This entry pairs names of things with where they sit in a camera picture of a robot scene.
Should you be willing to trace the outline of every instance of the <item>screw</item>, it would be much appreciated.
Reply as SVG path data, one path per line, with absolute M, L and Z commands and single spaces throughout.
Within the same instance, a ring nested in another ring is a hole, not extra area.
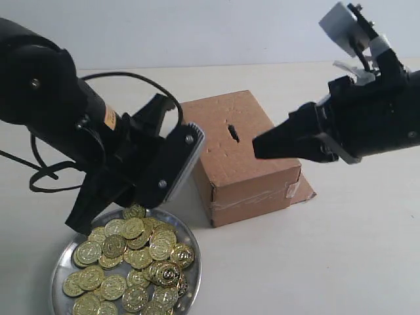
M 192 136 L 192 135 L 187 135 L 186 137 L 185 137 L 185 143 L 187 143 L 187 144 L 191 144 L 191 143 L 193 143 L 194 142 L 194 137 Z
M 410 139 L 413 139 L 413 138 L 417 137 L 417 133 L 416 133 L 415 131 L 410 131 L 410 132 L 408 133 L 408 137 L 409 137 Z
M 157 184 L 159 186 L 159 188 L 164 189 L 167 186 L 166 180 L 160 180 L 159 184 Z
M 41 82 L 39 82 L 38 79 L 32 79 L 31 80 L 31 88 L 33 90 L 38 90 L 40 86 L 41 86 Z

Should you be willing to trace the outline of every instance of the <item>robotic arm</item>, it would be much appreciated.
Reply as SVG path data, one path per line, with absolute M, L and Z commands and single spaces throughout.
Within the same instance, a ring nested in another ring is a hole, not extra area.
M 86 81 L 105 76 L 129 76 L 161 90 L 133 116 L 118 115 Z M 177 126 L 159 136 L 165 113 L 178 110 Z M 0 119 L 25 125 L 39 166 L 0 151 L 0 155 L 37 169 L 30 179 L 34 192 L 79 188 L 66 224 L 83 234 L 91 221 L 115 202 L 157 207 L 169 201 L 188 177 L 200 156 L 204 133 L 195 124 L 182 123 L 178 101 L 157 83 L 126 72 L 76 76 L 69 53 L 9 20 L 0 18 Z M 56 148 L 70 161 L 46 166 L 36 138 Z M 48 190 L 35 182 L 73 167 L 86 172 L 81 186 Z
M 320 21 L 331 40 L 363 70 L 328 83 L 329 94 L 289 114 L 253 140 L 256 158 L 303 158 L 358 163 L 364 156 L 420 144 L 420 72 L 407 71 L 360 5 L 337 3 Z M 370 48 L 371 68 L 363 52 Z

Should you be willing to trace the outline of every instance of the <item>coin slot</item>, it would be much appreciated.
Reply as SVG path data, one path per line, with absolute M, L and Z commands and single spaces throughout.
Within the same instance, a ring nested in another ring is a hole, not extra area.
M 233 126 L 233 125 L 228 125 L 228 130 L 229 130 L 229 133 L 230 133 L 230 136 L 237 142 L 237 143 L 239 143 L 239 136 L 238 136 L 238 133 L 236 132 L 236 130 L 235 130 L 235 126 Z

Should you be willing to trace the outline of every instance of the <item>metal tray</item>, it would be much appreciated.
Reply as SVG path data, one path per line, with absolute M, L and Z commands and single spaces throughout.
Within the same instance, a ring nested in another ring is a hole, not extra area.
M 191 266 L 189 266 L 184 273 L 188 279 L 188 291 L 186 294 L 180 298 L 177 304 L 174 306 L 173 314 L 176 315 L 185 315 L 190 310 L 192 304 L 194 303 L 198 289 L 200 287 L 201 280 L 201 256 L 200 249 L 198 247 L 197 241 L 191 232 L 191 230 L 178 218 L 174 215 L 161 210 L 153 209 L 147 210 L 147 217 L 153 217 L 158 220 L 168 222 L 172 224 L 177 229 L 177 239 L 180 243 L 185 243 L 191 246 L 195 253 L 195 260 Z M 102 216 L 99 216 L 94 222 L 93 227 L 104 226 L 109 220 L 117 219 L 123 217 L 122 209 L 115 210 L 109 213 L 106 213 Z M 68 297 L 62 291 L 63 281 L 75 271 L 80 271 L 72 261 L 73 250 L 87 239 L 86 236 L 78 234 L 75 238 L 68 244 L 68 246 L 63 250 L 61 257 L 59 258 L 54 271 L 52 272 L 51 278 L 51 294 L 50 294 L 50 310 L 51 314 L 54 315 L 72 315 L 72 308 L 74 305 L 74 298 Z M 126 262 L 123 262 L 120 266 L 113 270 L 105 270 L 105 275 L 109 276 L 110 274 L 121 274 L 124 277 L 127 277 L 131 266 Z M 148 288 L 149 295 L 151 296 L 153 292 L 152 285 Z M 114 301 L 115 305 L 118 308 L 119 314 L 124 314 L 121 299 Z

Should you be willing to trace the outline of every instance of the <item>white wall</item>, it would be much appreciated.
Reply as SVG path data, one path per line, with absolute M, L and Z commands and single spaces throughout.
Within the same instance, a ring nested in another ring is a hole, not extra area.
M 67 48 L 78 68 L 260 64 L 345 58 L 318 26 L 335 2 L 0 0 L 0 16 Z M 401 57 L 420 56 L 420 1 L 362 4 Z

